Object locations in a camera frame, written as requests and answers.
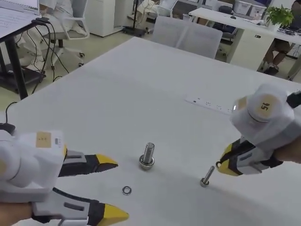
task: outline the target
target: laptop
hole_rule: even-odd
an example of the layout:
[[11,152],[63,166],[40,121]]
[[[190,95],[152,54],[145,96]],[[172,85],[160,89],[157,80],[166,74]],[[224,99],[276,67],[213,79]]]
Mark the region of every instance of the laptop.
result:
[[0,0],[0,38],[40,17],[39,0]]

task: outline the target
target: hex bolt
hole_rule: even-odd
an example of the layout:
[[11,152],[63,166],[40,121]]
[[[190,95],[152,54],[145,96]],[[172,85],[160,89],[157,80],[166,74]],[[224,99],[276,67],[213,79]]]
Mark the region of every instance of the hex bolt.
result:
[[155,159],[152,157],[154,150],[155,145],[153,143],[147,143],[144,154],[139,158],[140,167],[143,170],[150,170],[155,164]]
[[214,166],[211,166],[206,176],[201,179],[200,184],[202,187],[207,187],[209,185],[209,178],[211,177],[213,171],[215,170]]

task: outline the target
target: flat washer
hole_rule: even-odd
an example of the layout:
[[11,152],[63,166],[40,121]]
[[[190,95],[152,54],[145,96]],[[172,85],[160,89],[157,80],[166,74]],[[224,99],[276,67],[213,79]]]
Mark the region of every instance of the flat washer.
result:
[[129,194],[131,194],[131,193],[132,193],[131,187],[129,187],[129,186],[124,186],[123,189],[122,189],[122,193],[123,193],[124,195],[129,195]]

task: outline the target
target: green plant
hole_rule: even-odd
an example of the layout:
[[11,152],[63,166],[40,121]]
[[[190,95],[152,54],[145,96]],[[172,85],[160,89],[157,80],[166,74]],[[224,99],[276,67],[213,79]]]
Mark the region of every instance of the green plant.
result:
[[278,7],[269,7],[267,10],[267,22],[271,22],[273,25],[280,24],[283,27],[289,26],[293,21],[293,13],[290,9],[284,8],[281,5]]

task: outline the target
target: wrist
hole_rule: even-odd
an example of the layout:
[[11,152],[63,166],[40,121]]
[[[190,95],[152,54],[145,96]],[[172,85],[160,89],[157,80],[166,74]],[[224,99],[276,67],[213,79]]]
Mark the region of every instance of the wrist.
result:
[[32,206],[30,203],[0,203],[1,226],[11,226],[31,217]]

